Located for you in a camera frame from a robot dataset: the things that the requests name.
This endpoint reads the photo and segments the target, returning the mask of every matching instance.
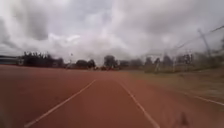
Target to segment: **grass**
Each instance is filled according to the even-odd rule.
[[[164,88],[224,102],[224,68],[184,73],[135,72],[134,74]]]

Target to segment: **red running track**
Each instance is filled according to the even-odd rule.
[[[0,127],[223,128],[224,107],[123,72],[0,66]]]

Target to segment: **cloudy sky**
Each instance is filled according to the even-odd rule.
[[[198,36],[198,28],[208,32],[224,25],[223,5],[223,0],[0,0],[0,54],[38,51],[100,60],[106,54],[124,59],[164,53]]]

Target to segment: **track lane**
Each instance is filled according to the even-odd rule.
[[[98,80],[31,128],[154,128],[125,90]]]

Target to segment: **tree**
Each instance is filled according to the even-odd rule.
[[[168,55],[165,55],[163,57],[163,64],[165,66],[170,66],[170,65],[172,65],[172,63],[173,63],[173,61],[171,60],[171,58]]]
[[[108,68],[116,67],[117,62],[115,60],[115,57],[112,55],[107,55],[104,57],[104,66]]]
[[[85,60],[78,60],[75,64],[77,68],[88,68],[88,62]]]
[[[95,68],[96,64],[95,61],[93,59],[88,61],[88,68]]]
[[[147,57],[146,60],[145,60],[145,66],[149,66],[149,65],[152,65],[151,57]]]

